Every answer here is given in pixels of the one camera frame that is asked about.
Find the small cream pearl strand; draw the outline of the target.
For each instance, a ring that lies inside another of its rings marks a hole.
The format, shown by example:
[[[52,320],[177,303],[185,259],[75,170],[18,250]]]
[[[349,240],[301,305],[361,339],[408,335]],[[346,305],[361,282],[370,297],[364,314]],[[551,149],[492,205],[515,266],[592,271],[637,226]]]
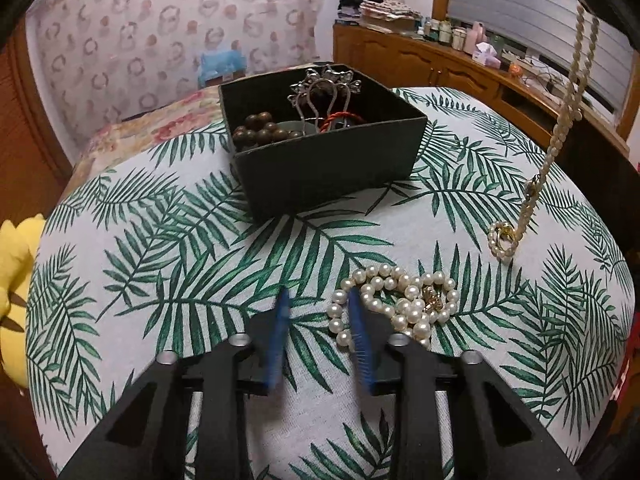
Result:
[[[563,147],[574,122],[582,119],[580,103],[588,86],[591,67],[596,54],[600,22],[598,18],[592,18],[587,41],[586,59],[582,59],[584,52],[584,40],[586,36],[586,9],[578,3],[576,9],[576,36],[574,52],[567,83],[561,101],[560,111],[556,123],[552,129],[551,139],[538,172],[527,182],[524,188],[524,200],[521,204],[518,222],[514,226],[509,221],[496,221],[487,232],[487,243],[491,255],[501,262],[511,260],[524,237],[532,220],[539,195],[544,184],[548,180],[550,169]]]

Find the silver ornate hair pin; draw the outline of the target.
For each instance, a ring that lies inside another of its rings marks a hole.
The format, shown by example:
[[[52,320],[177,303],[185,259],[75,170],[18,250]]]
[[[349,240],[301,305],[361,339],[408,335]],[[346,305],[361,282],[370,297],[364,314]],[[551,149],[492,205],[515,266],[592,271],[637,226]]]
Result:
[[[299,116],[303,136],[360,126],[364,120],[349,110],[350,101],[361,91],[362,81],[352,70],[322,70],[308,67],[303,80],[290,85],[288,102]]]

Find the black jewelry box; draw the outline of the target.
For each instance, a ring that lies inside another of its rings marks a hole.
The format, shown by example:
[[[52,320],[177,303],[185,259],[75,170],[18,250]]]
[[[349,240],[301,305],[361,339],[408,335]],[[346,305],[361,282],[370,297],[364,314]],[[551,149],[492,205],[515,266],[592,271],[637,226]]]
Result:
[[[358,70],[329,66],[352,70],[362,81],[349,105],[362,125],[309,136],[298,131],[299,116],[288,95],[308,67],[251,76],[219,89],[233,166],[257,221],[411,174],[426,115]]]

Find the palm leaf print cloth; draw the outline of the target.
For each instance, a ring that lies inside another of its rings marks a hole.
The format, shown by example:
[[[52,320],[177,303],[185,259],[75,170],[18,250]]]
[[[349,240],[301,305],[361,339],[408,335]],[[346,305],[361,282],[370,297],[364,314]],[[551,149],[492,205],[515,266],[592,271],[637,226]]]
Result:
[[[405,181],[250,221],[220,117],[147,136],[74,187],[44,227],[29,292],[30,396],[55,470],[147,367],[200,354],[292,295],[281,389],[247,403],[258,479],[383,479],[393,402],[357,388],[326,311],[360,269],[450,278],[458,301],[428,346],[484,353],[571,460],[582,454],[620,370],[634,282],[586,189],[552,167],[512,262],[491,255],[544,151],[487,106],[405,89],[427,117]]]

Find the yellow Pikachu plush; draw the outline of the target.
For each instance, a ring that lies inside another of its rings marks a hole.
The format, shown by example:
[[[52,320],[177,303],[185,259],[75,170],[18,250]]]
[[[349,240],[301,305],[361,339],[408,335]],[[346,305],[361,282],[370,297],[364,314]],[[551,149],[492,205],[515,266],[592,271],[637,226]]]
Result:
[[[42,214],[17,226],[1,225],[1,366],[14,384],[28,388],[26,358],[26,313],[29,284],[44,228]]]

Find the floral bed quilt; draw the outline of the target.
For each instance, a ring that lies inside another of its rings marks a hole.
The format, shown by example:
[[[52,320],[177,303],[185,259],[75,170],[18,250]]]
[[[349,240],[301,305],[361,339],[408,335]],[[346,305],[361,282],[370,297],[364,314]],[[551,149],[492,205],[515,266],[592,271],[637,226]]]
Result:
[[[220,118],[218,87],[211,86],[138,118],[108,125],[91,138],[68,185],[81,185],[148,148]]]

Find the wooden louvered wardrobe door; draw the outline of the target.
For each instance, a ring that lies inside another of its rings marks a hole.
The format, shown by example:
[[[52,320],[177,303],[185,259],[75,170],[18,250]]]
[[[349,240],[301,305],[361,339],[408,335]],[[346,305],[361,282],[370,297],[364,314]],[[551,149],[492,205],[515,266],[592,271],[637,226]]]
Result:
[[[0,217],[14,223],[50,214],[72,175],[40,100],[25,21],[1,50]]]

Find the pink tissue box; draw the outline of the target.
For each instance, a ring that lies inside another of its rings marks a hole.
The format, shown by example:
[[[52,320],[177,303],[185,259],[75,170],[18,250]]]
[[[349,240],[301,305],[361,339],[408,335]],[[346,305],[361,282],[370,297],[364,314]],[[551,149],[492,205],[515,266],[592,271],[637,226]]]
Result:
[[[495,68],[496,70],[501,66],[501,60],[498,58],[496,49],[488,42],[479,42],[475,45],[472,61],[478,65]]]

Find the blue plush toy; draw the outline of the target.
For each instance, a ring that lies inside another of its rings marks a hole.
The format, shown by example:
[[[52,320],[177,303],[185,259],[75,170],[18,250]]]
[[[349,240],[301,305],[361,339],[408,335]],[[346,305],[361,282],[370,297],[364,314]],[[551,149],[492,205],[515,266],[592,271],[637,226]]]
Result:
[[[204,88],[213,84],[232,81],[246,75],[246,59],[237,50],[219,53],[203,53],[198,70],[198,86]]]

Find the wooden sideboard cabinet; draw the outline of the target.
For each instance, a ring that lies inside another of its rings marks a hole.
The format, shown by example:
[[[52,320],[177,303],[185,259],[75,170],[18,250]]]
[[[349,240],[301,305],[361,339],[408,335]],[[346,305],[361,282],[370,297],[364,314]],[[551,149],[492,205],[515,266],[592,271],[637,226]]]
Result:
[[[560,106],[501,70],[448,47],[342,24],[333,26],[333,59],[388,88],[446,87],[479,100],[545,148]]]

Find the patterned pink curtain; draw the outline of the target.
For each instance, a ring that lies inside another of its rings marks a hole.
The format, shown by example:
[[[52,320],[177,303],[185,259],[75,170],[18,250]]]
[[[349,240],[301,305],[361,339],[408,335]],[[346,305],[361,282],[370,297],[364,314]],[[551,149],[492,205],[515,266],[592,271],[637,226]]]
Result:
[[[36,48],[63,130],[104,126],[198,86],[203,55],[239,52],[248,74],[308,62],[323,0],[38,0]]]

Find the grey window blind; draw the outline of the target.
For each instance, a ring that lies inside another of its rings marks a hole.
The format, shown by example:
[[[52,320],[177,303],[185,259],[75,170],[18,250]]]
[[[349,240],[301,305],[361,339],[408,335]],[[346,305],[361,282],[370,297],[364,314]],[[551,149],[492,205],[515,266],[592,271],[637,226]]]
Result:
[[[574,52],[577,5],[578,0],[449,0],[448,15],[481,22],[492,32],[568,68]],[[628,39],[601,20],[589,84],[614,110],[624,105],[633,58]]]

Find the stack of folded fabrics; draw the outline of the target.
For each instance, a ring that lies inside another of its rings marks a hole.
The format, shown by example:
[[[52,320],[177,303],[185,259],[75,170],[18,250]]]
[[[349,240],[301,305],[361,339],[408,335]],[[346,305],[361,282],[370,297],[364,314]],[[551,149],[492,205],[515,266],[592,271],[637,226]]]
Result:
[[[383,34],[413,34],[422,15],[395,0],[340,0],[336,24],[360,26]]]

